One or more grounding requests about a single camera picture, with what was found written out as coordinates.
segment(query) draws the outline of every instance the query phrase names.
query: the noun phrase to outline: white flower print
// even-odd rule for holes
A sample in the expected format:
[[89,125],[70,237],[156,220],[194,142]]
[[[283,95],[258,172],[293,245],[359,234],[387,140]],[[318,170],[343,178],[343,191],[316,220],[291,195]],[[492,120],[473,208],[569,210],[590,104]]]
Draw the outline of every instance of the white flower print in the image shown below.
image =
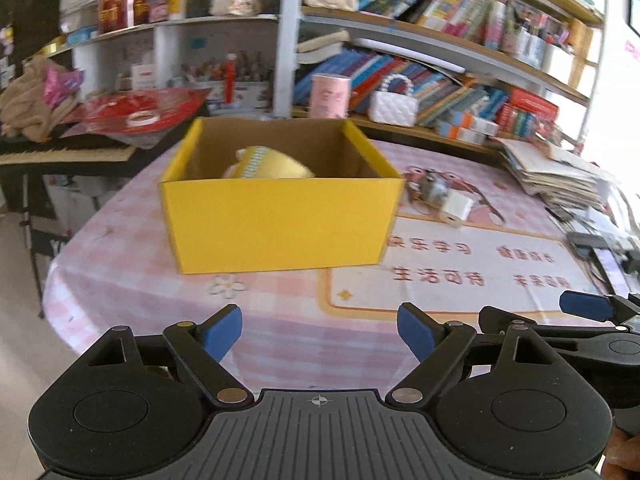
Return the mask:
[[243,282],[238,281],[235,274],[218,274],[213,277],[213,285],[209,287],[209,294],[222,294],[226,300],[235,298],[238,292],[245,290]]

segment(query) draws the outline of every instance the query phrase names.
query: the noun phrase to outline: pink canister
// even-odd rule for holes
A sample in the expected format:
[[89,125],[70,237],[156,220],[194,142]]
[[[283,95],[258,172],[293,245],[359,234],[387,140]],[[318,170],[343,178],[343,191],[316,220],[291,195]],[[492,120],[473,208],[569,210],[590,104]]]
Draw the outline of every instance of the pink canister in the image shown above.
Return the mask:
[[351,79],[343,75],[315,74],[311,79],[310,119],[343,119],[349,110]]

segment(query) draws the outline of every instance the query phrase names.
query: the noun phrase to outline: brown cloth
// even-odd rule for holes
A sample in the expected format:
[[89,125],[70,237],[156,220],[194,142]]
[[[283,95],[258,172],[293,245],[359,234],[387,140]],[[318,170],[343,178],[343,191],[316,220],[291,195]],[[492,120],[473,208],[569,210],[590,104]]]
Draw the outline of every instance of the brown cloth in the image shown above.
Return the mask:
[[22,133],[34,142],[45,142],[52,128],[76,107],[75,96],[67,97],[55,110],[44,102],[44,81],[49,68],[66,72],[48,57],[34,56],[24,74],[12,81],[0,96],[3,135],[15,137]]

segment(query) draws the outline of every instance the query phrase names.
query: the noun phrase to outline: yellow box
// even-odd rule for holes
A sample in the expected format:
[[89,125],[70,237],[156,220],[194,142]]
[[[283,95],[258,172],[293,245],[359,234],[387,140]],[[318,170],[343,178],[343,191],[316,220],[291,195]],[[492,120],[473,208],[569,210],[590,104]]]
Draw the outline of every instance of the yellow box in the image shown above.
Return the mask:
[[[221,178],[249,146],[279,150],[316,178]],[[194,121],[160,183],[183,274],[378,263],[402,179],[348,120]]]

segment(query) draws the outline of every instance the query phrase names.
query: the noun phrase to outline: white tape ring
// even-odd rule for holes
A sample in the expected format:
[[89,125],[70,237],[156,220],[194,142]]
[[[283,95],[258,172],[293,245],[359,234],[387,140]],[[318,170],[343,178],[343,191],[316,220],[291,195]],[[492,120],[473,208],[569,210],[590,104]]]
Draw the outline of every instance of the white tape ring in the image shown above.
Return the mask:
[[157,123],[159,120],[160,114],[155,110],[133,112],[129,117],[127,117],[127,126],[129,128],[148,126],[149,124]]

